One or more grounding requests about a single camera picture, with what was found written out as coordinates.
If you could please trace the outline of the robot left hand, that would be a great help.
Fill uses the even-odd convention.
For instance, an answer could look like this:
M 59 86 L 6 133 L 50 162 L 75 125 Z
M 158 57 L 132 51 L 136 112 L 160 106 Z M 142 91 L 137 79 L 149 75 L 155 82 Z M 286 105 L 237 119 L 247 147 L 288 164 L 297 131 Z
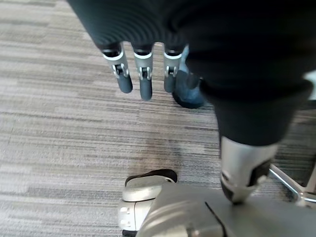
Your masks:
M 223 192 L 244 202 L 269 172 L 278 143 L 312 92 L 313 0 L 71 0 L 95 45 L 117 55 L 163 42 L 189 48 L 186 66 L 214 107 Z

